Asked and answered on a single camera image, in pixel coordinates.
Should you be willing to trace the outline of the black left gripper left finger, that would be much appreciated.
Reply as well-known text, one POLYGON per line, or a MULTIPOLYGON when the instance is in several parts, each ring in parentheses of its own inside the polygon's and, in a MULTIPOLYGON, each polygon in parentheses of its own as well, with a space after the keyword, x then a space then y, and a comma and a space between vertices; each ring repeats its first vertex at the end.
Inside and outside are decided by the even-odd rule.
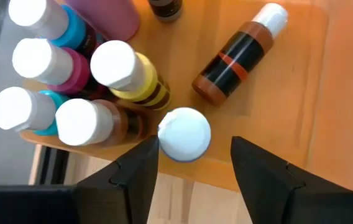
POLYGON ((151 136, 77 184, 80 223, 147 223, 158 174, 151 136))

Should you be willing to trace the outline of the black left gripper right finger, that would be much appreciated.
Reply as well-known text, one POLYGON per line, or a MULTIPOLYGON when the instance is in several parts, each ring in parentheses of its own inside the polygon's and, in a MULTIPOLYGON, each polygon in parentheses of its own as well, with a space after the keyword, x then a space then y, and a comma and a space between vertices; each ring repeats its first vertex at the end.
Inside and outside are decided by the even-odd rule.
POLYGON ((348 190, 234 136, 231 159, 253 223, 350 223, 348 190))

